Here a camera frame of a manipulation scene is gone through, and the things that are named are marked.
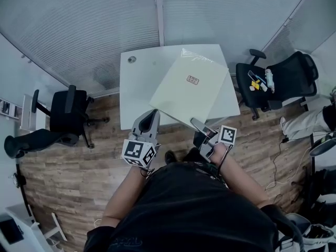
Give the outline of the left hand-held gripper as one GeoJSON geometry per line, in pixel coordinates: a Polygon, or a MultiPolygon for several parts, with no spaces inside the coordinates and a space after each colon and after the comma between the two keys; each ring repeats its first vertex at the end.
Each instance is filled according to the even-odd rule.
{"type": "Polygon", "coordinates": [[[124,140],[122,158],[131,166],[143,169],[150,167],[160,144],[156,136],[160,125],[160,112],[153,109],[139,116],[131,129],[131,134],[124,140]]]}

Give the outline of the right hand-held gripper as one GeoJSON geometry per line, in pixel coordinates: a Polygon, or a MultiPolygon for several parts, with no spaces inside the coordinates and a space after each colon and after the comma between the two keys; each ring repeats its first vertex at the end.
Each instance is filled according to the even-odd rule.
{"type": "Polygon", "coordinates": [[[205,138],[199,147],[200,155],[207,162],[210,162],[210,158],[215,152],[215,146],[222,143],[227,146],[226,152],[223,156],[223,159],[225,159],[227,153],[235,144],[237,129],[222,125],[220,128],[221,130],[218,132],[211,129],[196,118],[191,118],[190,123],[196,129],[196,131],[203,134],[205,138]]]}

